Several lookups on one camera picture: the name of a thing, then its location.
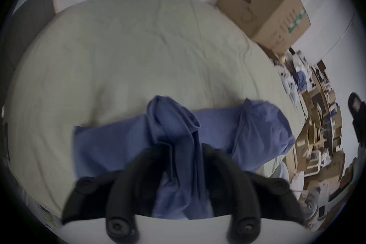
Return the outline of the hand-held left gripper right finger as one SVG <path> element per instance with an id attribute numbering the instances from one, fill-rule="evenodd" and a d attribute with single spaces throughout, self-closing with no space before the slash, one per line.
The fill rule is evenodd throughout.
<path id="1" fill-rule="evenodd" d="M 202 147 L 214 217 L 231 216 L 226 236 L 230 244 L 254 242 L 262 218 L 304 225 L 304 214 L 286 180 L 243 171 L 222 150 Z"/>

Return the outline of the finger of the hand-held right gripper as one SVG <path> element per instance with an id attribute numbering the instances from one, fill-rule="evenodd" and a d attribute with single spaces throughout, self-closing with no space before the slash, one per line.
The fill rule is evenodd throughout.
<path id="1" fill-rule="evenodd" d="M 352 92 L 348 98 L 348 108 L 353 118 L 353 127 L 359 144 L 366 144 L 366 103 L 357 93 Z"/>

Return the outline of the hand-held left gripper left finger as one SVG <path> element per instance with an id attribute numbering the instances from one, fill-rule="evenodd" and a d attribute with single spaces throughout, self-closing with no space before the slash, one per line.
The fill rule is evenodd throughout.
<path id="1" fill-rule="evenodd" d="M 76 181 L 62 213 L 62 225 L 100 221 L 107 243 L 135 244 L 135 216 L 150 217 L 167 160 L 161 148 L 144 150 L 125 169 Z"/>

